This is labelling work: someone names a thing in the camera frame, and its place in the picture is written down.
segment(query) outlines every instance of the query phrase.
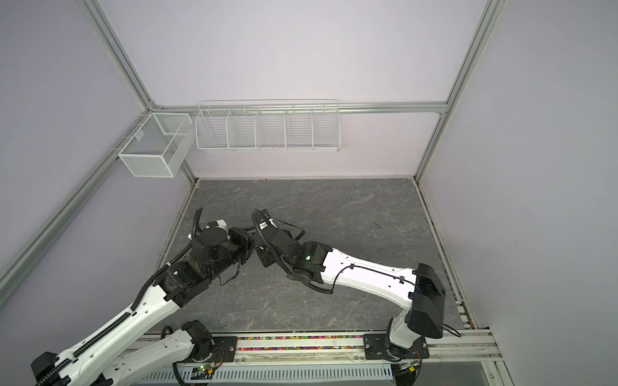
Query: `divided wire basket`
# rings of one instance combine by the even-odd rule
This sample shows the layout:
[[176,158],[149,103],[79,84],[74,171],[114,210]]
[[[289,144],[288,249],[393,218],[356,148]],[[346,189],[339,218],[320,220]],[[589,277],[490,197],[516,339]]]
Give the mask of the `divided wire basket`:
[[202,151],[339,150],[336,104],[251,108],[201,106],[195,118]]
[[173,177],[195,141],[188,114],[152,112],[118,152],[136,177]]

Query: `wire basket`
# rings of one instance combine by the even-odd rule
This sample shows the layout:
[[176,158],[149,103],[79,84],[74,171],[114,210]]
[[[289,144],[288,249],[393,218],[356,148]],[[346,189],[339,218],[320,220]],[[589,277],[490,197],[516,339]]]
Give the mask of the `wire basket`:
[[195,140],[188,114],[153,112],[118,152],[136,177],[173,177]]
[[339,150],[341,123],[337,107],[201,107],[195,118],[202,151]]

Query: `white sticker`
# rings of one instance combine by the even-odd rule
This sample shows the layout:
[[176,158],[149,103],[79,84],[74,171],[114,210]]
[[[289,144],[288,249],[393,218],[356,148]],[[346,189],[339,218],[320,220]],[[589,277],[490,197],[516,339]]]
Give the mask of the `white sticker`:
[[139,142],[143,136],[144,136],[144,130],[139,129],[137,130],[137,133],[135,133],[135,140]]

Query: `robotic arm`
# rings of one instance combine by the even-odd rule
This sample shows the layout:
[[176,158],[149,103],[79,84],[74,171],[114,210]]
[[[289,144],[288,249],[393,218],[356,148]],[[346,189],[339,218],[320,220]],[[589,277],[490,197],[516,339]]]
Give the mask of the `robotic arm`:
[[[300,244],[301,232],[292,238],[276,226],[266,210],[255,211],[253,227],[227,228],[223,220],[199,226],[195,214],[191,242],[153,274],[135,301],[89,337],[59,354],[44,353],[34,360],[36,386],[130,385],[157,369],[185,359],[204,363],[218,353],[212,335],[198,321],[131,354],[122,352],[157,322],[185,306],[206,290],[212,280],[233,264],[245,264],[256,249],[262,265],[279,265],[287,277],[321,293],[335,284],[373,293],[398,304],[402,311],[391,321],[385,350],[367,352],[368,359],[398,361],[425,337],[441,338],[446,291],[435,271],[425,264],[417,269],[393,268],[364,261],[328,245]],[[191,250],[190,256],[180,260]],[[331,288],[319,287],[330,285]]]

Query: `white wire basket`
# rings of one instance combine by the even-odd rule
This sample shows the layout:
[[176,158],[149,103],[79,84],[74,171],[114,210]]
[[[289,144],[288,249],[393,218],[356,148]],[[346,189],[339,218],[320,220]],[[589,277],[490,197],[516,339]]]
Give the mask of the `white wire basket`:
[[339,150],[338,107],[200,106],[195,118],[202,151]]
[[188,114],[153,112],[118,152],[136,177],[173,177],[195,141]]

